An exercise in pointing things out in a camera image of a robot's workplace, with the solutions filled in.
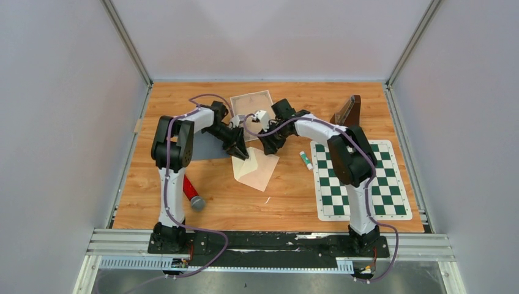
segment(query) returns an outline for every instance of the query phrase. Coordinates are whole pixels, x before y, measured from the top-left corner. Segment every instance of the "beige paper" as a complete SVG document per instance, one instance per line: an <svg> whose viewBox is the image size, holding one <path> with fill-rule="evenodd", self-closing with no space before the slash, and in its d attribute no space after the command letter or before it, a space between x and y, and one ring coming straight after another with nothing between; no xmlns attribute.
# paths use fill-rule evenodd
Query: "beige paper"
<svg viewBox="0 0 519 294"><path fill-rule="evenodd" d="M254 152L258 168L247 174L242 175L238 181L254 189L265 192L267 185L271 180L272 173L274 172L275 166L279 160L279 157L273 154L265 155L262 150L256 148L249 151L249 155Z"/></svg>
<svg viewBox="0 0 519 294"><path fill-rule="evenodd" d="M258 168L258 163L256 161L256 153L253 152L252 149L252 147L247 148L248 159L246 160L241 160L234 156L231 157L231 160L233 162L234 179L236 181L244 174L250 173Z"/></svg>
<svg viewBox="0 0 519 294"><path fill-rule="evenodd" d="M253 172L258 168L258 161L256 160L256 152L253 151L252 147L247 148L248 159L246 159L241 166L238 178L246 175L247 173Z"/></svg>

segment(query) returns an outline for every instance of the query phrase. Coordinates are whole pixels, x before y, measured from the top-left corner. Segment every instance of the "glue stick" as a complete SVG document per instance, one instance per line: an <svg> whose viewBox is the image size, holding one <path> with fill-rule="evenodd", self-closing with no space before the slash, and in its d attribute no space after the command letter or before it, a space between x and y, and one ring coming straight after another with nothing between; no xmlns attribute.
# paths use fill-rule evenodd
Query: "glue stick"
<svg viewBox="0 0 519 294"><path fill-rule="evenodd" d="M305 151L301 151L299 155L301 155L301 158L303 159L303 162L307 165L308 170L312 170L312 163L310 162L310 159L308 159L308 156L305 154Z"/></svg>

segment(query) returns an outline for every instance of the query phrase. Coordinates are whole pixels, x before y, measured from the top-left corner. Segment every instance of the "white wall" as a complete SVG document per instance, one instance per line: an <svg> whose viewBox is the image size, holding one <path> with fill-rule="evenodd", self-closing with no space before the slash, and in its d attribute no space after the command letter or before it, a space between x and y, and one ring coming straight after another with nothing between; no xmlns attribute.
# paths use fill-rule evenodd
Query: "white wall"
<svg viewBox="0 0 519 294"><path fill-rule="evenodd" d="M0 293L70 293L145 87L99 0L0 1Z"/></svg>
<svg viewBox="0 0 519 294"><path fill-rule="evenodd" d="M153 79L387 79L430 0L114 0Z"/></svg>
<svg viewBox="0 0 519 294"><path fill-rule="evenodd" d="M517 293L519 2L444 1L395 85L468 293Z"/></svg>

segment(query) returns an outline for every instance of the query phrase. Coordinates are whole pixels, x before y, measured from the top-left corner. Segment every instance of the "chessboard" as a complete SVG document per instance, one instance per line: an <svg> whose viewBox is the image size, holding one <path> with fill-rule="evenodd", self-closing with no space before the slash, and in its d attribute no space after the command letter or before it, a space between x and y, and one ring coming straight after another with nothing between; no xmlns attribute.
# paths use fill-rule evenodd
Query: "chessboard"
<svg viewBox="0 0 519 294"><path fill-rule="evenodd" d="M413 214L391 142L389 140L369 142L377 159L376 179L370 185L375 219L385 221L412 219ZM350 208L346 187L335 176L328 149L315 141L310 144L319 220L349 221Z"/></svg>

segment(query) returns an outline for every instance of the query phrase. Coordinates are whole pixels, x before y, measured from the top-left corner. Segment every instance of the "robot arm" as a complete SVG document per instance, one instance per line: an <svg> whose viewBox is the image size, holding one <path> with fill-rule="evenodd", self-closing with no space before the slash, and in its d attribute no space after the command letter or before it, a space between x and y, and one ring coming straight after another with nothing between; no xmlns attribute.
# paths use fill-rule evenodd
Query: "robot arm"
<svg viewBox="0 0 519 294"><path fill-rule="evenodd" d="M222 141L222 148L231 156L240 159L248 158L242 127L229 127L222 119L228 114L227 108L214 101L211 106L202 105L200 109L183 119L176 119L171 129L170 137L176 137L176 142L170 143L169 178L167 179L167 193L164 194L167 167L167 137L168 126L173 119L162 116L159 119L155 138L151 148L151 157L159 168L161 187L161 210L159 222L154 227L151 241L161 250L177 252L185 243L185 229L178 227L169 217L166 210L180 223L185 221L182 207L182 194L185 168L191 162L193 154L193 136L198 131L209 132Z"/></svg>
<svg viewBox="0 0 519 294"><path fill-rule="evenodd" d="M347 128L333 125L331 128L320 121L316 116L306 110L295 111L286 99L273 104L272 109L276 115L272 120L266 111L258 111L253 117L254 122L261 123L262 131L266 134L281 127L273 134L259 137L263 144L265 154L274 154L280 149L289 135L307 137L326 146L329 149L334 172L337 178L346 186L348 201L351 210L349 223L350 235L357 237L358 246L364 247L379 236L379 228L368 215L373 208L371 189L368 190L368 202L365 201L365 184L371 177L371 166L362 157L358 150L348 150L353 147L351 143L337 131L342 130L350 136L363 152L368 155L376 166L376 158L369 142L360 127Z"/></svg>

